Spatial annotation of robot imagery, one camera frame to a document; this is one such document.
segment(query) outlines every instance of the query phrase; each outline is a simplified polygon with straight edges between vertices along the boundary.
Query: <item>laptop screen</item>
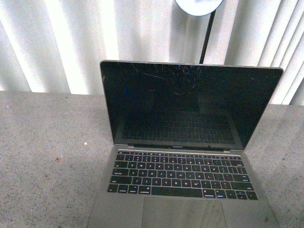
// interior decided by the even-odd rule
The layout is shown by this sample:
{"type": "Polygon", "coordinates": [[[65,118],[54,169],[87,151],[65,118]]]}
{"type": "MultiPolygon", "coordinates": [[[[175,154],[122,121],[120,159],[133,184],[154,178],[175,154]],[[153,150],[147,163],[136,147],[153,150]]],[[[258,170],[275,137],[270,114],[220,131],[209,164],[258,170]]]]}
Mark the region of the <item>laptop screen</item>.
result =
{"type": "Polygon", "coordinates": [[[103,61],[114,144],[243,150],[280,68],[103,61]]]}

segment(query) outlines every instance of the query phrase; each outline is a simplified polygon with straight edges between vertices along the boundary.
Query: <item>speckled surface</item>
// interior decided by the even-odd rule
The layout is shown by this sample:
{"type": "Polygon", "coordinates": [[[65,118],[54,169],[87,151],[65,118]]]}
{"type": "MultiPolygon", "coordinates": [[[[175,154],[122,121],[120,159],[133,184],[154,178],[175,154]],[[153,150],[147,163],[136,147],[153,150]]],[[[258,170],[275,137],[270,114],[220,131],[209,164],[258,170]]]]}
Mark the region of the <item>speckled surface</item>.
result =
{"type": "MultiPolygon", "coordinates": [[[[246,149],[283,228],[304,227],[303,125],[271,105],[246,149]]],[[[85,228],[111,147],[101,95],[0,92],[0,227],[85,228]]]]}

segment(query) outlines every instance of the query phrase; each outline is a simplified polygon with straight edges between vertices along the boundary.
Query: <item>laptop lid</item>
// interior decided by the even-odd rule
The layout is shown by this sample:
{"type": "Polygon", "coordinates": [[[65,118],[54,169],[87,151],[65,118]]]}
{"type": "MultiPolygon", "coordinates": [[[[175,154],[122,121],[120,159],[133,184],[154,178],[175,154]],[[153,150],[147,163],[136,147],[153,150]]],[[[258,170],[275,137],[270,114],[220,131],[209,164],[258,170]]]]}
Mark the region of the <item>laptop lid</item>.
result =
{"type": "Polygon", "coordinates": [[[114,144],[244,150],[280,68],[102,61],[114,144]]]}

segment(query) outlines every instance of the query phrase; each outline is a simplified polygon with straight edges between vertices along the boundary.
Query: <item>black key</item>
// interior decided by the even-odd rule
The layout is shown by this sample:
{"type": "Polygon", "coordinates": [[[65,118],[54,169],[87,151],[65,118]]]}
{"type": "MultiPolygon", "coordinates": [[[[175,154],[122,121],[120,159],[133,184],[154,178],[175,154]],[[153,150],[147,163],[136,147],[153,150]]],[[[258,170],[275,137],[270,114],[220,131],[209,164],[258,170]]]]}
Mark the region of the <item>black key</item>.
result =
{"type": "Polygon", "coordinates": [[[166,177],[166,171],[158,170],[157,177],[166,177]]]}
{"type": "Polygon", "coordinates": [[[205,165],[213,165],[211,159],[204,159],[204,163],[205,163],[205,165]]]}
{"type": "Polygon", "coordinates": [[[238,174],[233,174],[234,181],[239,181],[239,182],[250,182],[250,179],[247,175],[238,175],[238,174]]]}
{"type": "Polygon", "coordinates": [[[225,167],[225,166],[220,166],[220,167],[219,167],[219,171],[220,171],[221,173],[229,173],[227,167],[225,167]]]}
{"type": "Polygon", "coordinates": [[[240,160],[232,160],[230,162],[232,166],[244,166],[243,162],[240,160]]]}
{"type": "Polygon", "coordinates": [[[194,158],[186,158],[187,164],[195,164],[195,159],[194,158]]]}
{"type": "Polygon", "coordinates": [[[133,155],[126,155],[124,160],[125,161],[133,161],[133,155]]]}
{"type": "Polygon", "coordinates": [[[224,190],[215,190],[215,194],[217,198],[226,198],[226,194],[224,190]]]}
{"type": "Polygon", "coordinates": [[[176,178],[175,171],[167,171],[167,177],[168,178],[176,178]]]}
{"type": "Polygon", "coordinates": [[[157,186],[161,186],[162,182],[161,182],[161,178],[153,178],[152,179],[152,185],[157,185],[157,186]]]}
{"type": "Polygon", "coordinates": [[[195,178],[198,180],[203,180],[204,179],[204,173],[203,172],[196,172],[195,173],[195,178]]]}
{"type": "Polygon", "coordinates": [[[142,161],[144,161],[144,162],[150,162],[151,161],[151,157],[150,156],[143,156],[142,157],[142,161]]]}
{"type": "Polygon", "coordinates": [[[163,170],[163,164],[162,164],[162,163],[156,163],[155,168],[156,168],[157,170],[163,170]]]}
{"type": "Polygon", "coordinates": [[[112,175],[115,176],[128,176],[128,169],[113,169],[112,175]]]}
{"type": "Polygon", "coordinates": [[[176,172],[176,178],[185,179],[185,178],[186,178],[185,172],[177,171],[177,172],[176,172]]]}
{"type": "Polygon", "coordinates": [[[117,192],[118,184],[109,184],[108,192],[117,192]]]}
{"type": "Polygon", "coordinates": [[[257,195],[256,195],[255,192],[253,192],[253,191],[247,191],[246,194],[248,196],[248,199],[257,200],[257,195]]]}
{"type": "Polygon", "coordinates": [[[200,181],[199,180],[191,180],[193,188],[200,188],[200,181]]]}
{"type": "Polygon", "coordinates": [[[246,169],[244,167],[237,167],[237,171],[240,174],[247,174],[246,169]]]}
{"type": "Polygon", "coordinates": [[[177,164],[177,158],[175,158],[175,157],[169,158],[169,162],[177,164]]]}
{"type": "Polygon", "coordinates": [[[137,174],[138,174],[138,170],[135,170],[135,169],[130,169],[129,170],[129,176],[136,177],[137,174]]]}
{"type": "Polygon", "coordinates": [[[243,182],[231,182],[232,189],[235,190],[249,190],[253,191],[253,187],[251,183],[243,183],[243,182]]]}
{"type": "Polygon", "coordinates": [[[180,165],[180,164],[174,164],[173,165],[173,169],[175,171],[182,171],[182,165],[180,165]]]}
{"type": "Polygon", "coordinates": [[[222,189],[231,189],[230,183],[228,181],[221,182],[222,189]]]}
{"type": "Polygon", "coordinates": [[[161,157],[161,160],[160,160],[160,162],[162,162],[162,163],[168,163],[168,157],[161,157]]]}
{"type": "Polygon", "coordinates": [[[148,175],[147,170],[138,170],[138,176],[139,177],[146,177],[148,175]]]}
{"type": "Polygon", "coordinates": [[[238,170],[236,167],[228,167],[228,170],[230,173],[238,173],[238,170]]]}
{"type": "Polygon", "coordinates": [[[154,170],[155,169],[155,163],[150,163],[150,162],[147,163],[146,169],[154,170]]]}
{"type": "Polygon", "coordinates": [[[136,166],[137,166],[137,162],[129,162],[129,164],[128,164],[128,168],[130,168],[130,169],[134,169],[134,168],[136,168],[136,166]]]}
{"type": "Polygon", "coordinates": [[[152,195],[202,197],[200,189],[152,187],[152,195]]]}
{"type": "Polygon", "coordinates": [[[186,178],[187,179],[194,179],[195,178],[194,172],[186,172],[186,178]]]}
{"type": "Polygon", "coordinates": [[[230,161],[229,160],[222,160],[223,165],[229,166],[230,161]]]}
{"type": "Polygon", "coordinates": [[[172,186],[174,187],[180,187],[181,186],[181,182],[179,179],[173,179],[172,180],[172,186]]]}
{"type": "Polygon", "coordinates": [[[139,186],[139,194],[150,194],[151,187],[150,186],[139,186]]]}
{"type": "Polygon", "coordinates": [[[128,185],[120,184],[118,186],[118,192],[119,193],[127,193],[128,192],[128,185]]]}
{"type": "Polygon", "coordinates": [[[115,168],[127,168],[128,166],[128,162],[127,161],[116,161],[115,164],[114,164],[114,167],[115,168]]]}
{"type": "Polygon", "coordinates": [[[171,179],[163,178],[161,181],[162,186],[171,186],[171,179]]]}
{"type": "Polygon", "coordinates": [[[233,177],[231,174],[223,174],[223,176],[226,181],[233,181],[233,177]]]}
{"type": "Polygon", "coordinates": [[[128,193],[137,194],[138,186],[137,185],[129,185],[128,193]]]}
{"type": "Polygon", "coordinates": [[[221,189],[219,181],[211,181],[211,186],[213,189],[221,189]]]}
{"type": "Polygon", "coordinates": [[[157,156],[152,156],[151,161],[152,161],[152,162],[160,162],[160,158],[157,157],[157,156]]]}
{"type": "Polygon", "coordinates": [[[133,177],[132,184],[142,184],[141,177],[133,177]]]}
{"type": "Polygon", "coordinates": [[[213,160],[214,165],[222,165],[222,162],[220,160],[213,160]]]}
{"type": "Polygon", "coordinates": [[[173,170],[173,164],[165,164],[165,170],[173,170]]]}
{"type": "Polygon", "coordinates": [[[145,169],[146,168],[146,163],[144,163],[144,162],[138,162],[137,163],[137,168],[138,169],[145,169]]]}
{"type": "Polygon", "coordinates": [[[226,190],[226,195],[228,199],[236,199],[236,193],[233,190],[226,190]]]}
{"type": "Polygon", "coordinates": [[[134,156],[134,159],[133,159],[133,161],[134,162],[141,162],[142,161],[142,159],[143,159],[143,157],[142,156],[139,156],[139,155],[136,155],[136,156],[134,156]]]}
{"type": "Polygon", "coordinates": [[[191,165],[182,165],[182,170],[183,171],[192,171],[191,165]]]}
{"type": "Polygon", "coordinates": [[[224,180],[224,178],[223,178],[223,174],[220,174],[220,173],[215,173],[214,174],[214,179],[216,180],[216,181],[223,181],[224,180]]]}
{"type": "Polygon", "coordinates": [[[211,184],[209,180],[202,180],[201,181],[201,185],[203,188],[205,189],[211,189],[211,184]]]}
{"type": "Polygon", "coordinates": [[[185,158],[178,158],[177,162],[178,162],[178,164],[186,164],[186,159],[185,158]]]}
{"type": "Polygon", "coordinates": [[[217,166],[210,166],[211,172],[219,172],[219,168],[217,166]]]}
{"type": "Polygon", "coordinates": [[[124,155],[123,154],[117,155],[116,160],[117,161],[123,161],[124,160],[124,155]]]}
{"type": "Polygon", "coordinates": [[[206,198],[215,198],[215,192],[212,189],[203,189],[203,195],[206,198]]]}
{"type": "Polygon", "coordinates": [[[183,187],[188,187],[190,188],[191,187],[191,181],[190,180],[181,180],[181,185],[183,187]]]}
{"type": "Polygon", "coordinates": [[[205,173],[205,179],[206,180],[214,180],[213,173],[206,172],[205,173]]]}
{"type": "Polygon", "coordinates": [[[156,177],[156,170],[148,170],[148,177],[156,177]]]}
{"type": "Polygon", "coordinates": [[[149,178],[149,177],[144,177],[144,178],[142,179],[142,185],[151,185],[151,181],[152,181],[151,178],[149,178]]]}
{"type": "Polygon", "coordinates": [[[203,165],[204,164],[204,160],[202,158],[196,158],[195,159],[195,164],[197,164],[197,165],[203,165]]]}

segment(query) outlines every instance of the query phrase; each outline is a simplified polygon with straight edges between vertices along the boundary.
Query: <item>silver laptop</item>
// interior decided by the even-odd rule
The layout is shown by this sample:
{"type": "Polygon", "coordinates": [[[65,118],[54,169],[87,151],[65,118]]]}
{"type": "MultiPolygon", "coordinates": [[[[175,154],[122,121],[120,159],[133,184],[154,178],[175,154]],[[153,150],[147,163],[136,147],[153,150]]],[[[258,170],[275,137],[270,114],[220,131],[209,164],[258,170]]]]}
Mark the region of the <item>silver laptop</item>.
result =
{"type": "Polygon", "coordinates": [[[243,151],[282,69],[100,68],[114,146],[88,227],[278,227],[243,151]]]}

